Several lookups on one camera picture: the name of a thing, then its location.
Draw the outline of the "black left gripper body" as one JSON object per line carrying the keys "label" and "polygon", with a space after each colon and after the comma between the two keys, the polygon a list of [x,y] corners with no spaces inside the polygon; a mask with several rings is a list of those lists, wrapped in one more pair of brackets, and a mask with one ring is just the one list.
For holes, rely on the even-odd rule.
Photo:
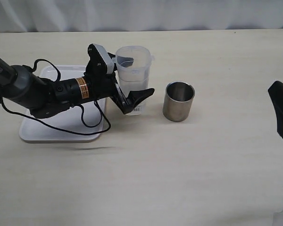
{"label": "black left gripper body", "polygon": [[92,96],[95,99],[111,98],[121,112],[126,114],[127,101],[116,80],[116,66],[112,74],[106,74],[106,65],[95,49],[94,43],[88,46],[87,53],[90,60],[86,66],[84,76],[90,84]]}

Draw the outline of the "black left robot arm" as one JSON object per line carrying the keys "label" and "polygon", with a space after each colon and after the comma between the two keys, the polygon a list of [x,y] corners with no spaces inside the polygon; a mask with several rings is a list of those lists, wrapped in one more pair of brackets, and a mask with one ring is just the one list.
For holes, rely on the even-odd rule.
{"label": "black left robot arm", "polygon": [[87,53],[90,60],[82,77],[61,80],[57,72],[55,81],[34,75],[35,66],[8,65],[0,58],[0,96],[25,107],[35,118],[46,119],[107,97],[127,114],[153,95],[155,90],[149,88],[125,96],[116,80],[116,56],[94,43]]}

